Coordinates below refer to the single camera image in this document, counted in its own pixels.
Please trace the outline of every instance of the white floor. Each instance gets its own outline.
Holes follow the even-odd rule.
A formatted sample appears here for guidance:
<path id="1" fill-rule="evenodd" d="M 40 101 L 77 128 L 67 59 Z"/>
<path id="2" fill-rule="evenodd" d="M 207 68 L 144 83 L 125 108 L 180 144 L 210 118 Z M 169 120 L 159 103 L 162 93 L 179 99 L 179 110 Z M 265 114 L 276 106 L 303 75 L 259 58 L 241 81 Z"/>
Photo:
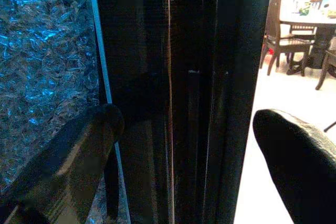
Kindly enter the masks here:
<path id="1" fill-rule="evenodd" d="M 285 59 L 281 55 L 280 67 L 276 69 L 274 64 L 271 75 L 267 76 L 270 57 L 266 58 L 258 75 L 253 115 L 259 109 L 280 109 L 325 129 L 336 121 L 336 79 L 327 74 L 322 88 L 316 91 L 321 70 L 307 68 L 305 77 L 299 73 L 288 76 Z M 327 135 L 336 143 L 336 126 Z M 293 224 L 271 180 L 251 127 L 235 217 L 235 224 L 247 223 Z"/>

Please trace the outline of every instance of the tiled floor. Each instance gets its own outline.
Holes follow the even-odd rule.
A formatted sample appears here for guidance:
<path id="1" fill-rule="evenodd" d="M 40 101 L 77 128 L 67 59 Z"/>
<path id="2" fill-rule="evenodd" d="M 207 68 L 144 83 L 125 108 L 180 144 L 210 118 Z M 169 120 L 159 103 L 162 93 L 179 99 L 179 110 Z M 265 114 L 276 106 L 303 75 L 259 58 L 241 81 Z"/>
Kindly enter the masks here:
<path id="1" fill-rule="evenodd" d="M 286 111 L 320 129 L 336 121 L 336 79 L 327 74 L 322 88 L 315 90 L 321 70 L 306 69 L 306 76 L 286 75 L 286 57 L 278 69 L 266 71 L 270 57 L 259 71 L 253 115 L 259 109 Z M 336 126 L 327 133 L 336 143 Z M 235 224 L 293 224 L 273 184 L 265 159 L 250 128 L 240 183 Z"/>

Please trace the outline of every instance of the textured glass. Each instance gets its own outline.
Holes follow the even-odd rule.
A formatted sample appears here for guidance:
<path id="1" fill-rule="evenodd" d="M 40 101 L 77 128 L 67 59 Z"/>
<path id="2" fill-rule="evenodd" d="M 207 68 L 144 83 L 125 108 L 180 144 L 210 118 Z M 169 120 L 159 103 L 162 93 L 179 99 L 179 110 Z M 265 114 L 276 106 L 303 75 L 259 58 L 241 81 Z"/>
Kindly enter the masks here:
<path id="1" fill-rule="evenodd" d="M 0 0 L 1 192 L 62 125 L 97 104 L 91 0 Z M 102 223 L 102 188 L 88 223 Z"/>

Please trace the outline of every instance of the metal strip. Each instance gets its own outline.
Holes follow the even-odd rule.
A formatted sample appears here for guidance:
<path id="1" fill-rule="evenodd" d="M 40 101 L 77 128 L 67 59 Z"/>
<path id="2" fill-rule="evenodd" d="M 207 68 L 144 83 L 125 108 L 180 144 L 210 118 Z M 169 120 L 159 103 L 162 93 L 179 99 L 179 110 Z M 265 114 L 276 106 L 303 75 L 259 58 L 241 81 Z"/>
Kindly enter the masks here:
<path id="1" fill-rule="evenodd" d="M 99 17 L 98 0 L 91 0 L 91 3 L 92 3 L 93 18 L 95 20 L 94 21 L 94 24 L 95 24 L 94 26 L 95 26 L 96 34 L 97 34 L 98 49 L 99 49 L 100 62 L 101 62 L 102 74 L 103 74 L 104 85 L 105 85 L 106 98 L 107 98 L 107 102 L 112 104 L 112 93 L 111 93 L 111 89 L 110 89 L 110 81 L 109 81 L 109 75 L 108 75 L 106 58 L 105 58 L 103 34 L 102 34 L 102 30 L 101 30 L 100 17 Z M 124 175 L 123 175 L 123 171 L 122 171 L 119 143 L 116 142 L 114 147 L 116 148 L 115 152 L 116 152 L 117 160 L 118 160 L 119 177 L 120 177 L 121 184 L 122 184 L 123 194 L 125 195 L 127 221 L 128 221 L 129 224 L 131 224 L 131 217 L 130 217 L 130 211 L 129 211 L 129 207 L 128 207 L 128 200 L 127 200 L 127 194 L 126 194 Z"/>

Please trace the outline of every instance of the round table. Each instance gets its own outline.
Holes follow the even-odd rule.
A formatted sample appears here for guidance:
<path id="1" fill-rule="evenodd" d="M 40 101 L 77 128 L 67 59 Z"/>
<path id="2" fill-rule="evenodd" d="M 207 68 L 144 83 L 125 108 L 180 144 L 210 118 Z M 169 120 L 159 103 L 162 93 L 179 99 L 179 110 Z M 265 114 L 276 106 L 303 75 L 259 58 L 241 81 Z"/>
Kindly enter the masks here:
<path id="1" fill-rule="evenodd" d="M 327 18 L 322 15 L 300 16 L 298 14 L 282 15 L 280 23 L 296 26 L 314 26 L 317 27 L 315 42 L 309 54 L 307 66 L 310 68 L 321 69 L 324 60 L 325 51 L 330 46 L 330 41 L 335 34 L 336 19 Z M 287 74 L 294 74 L 301 70 L 301 61 L 294 62 L 293 67 Z M 335 69 L 330 68 L 329 73 L 336 77 Z"/>

